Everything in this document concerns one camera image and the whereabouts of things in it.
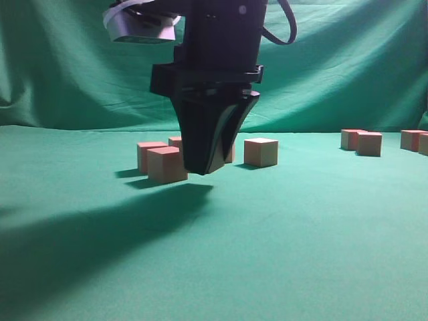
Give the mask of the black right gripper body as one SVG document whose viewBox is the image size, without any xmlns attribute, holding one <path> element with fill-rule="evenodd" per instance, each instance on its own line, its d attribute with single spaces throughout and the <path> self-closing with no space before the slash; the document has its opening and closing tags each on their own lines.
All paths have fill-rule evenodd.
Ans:
<svg viewBox="0 0 428 321">
<path fill-rule="evenodd" d="M 159 1 L 155 7 L 185 16 L 185 33 L 173 62 L 152 67 L 150 92 L 174 98 L 261 82 L 257 57 L 266 1 Z"/>
</svg>

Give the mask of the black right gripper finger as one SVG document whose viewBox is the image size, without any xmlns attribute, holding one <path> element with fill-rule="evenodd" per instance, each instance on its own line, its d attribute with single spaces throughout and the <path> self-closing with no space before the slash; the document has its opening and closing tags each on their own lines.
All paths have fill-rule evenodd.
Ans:
<svg viewBox="0 0 428 321">
<path fill-rule="evenodd" d="M 221 147 L 224 157 L 227 157 L 231 152 L 232 145 L 243 121 L 251 109 L 257 104 L 259 98 L 260 93 L 255 90 L 251 90 L 248 94 L 240 97 L 237 102 L 232 105 L 231 112 L 229 113 L 221 131 Z"/>
<path fill-rule="evenodd" d="M 171 99 L 179 121 L 184 167 L 190 173 L 209 174 L 221 131 L 239 98 L 215 94 L 183 94 Z"/>
</svg>

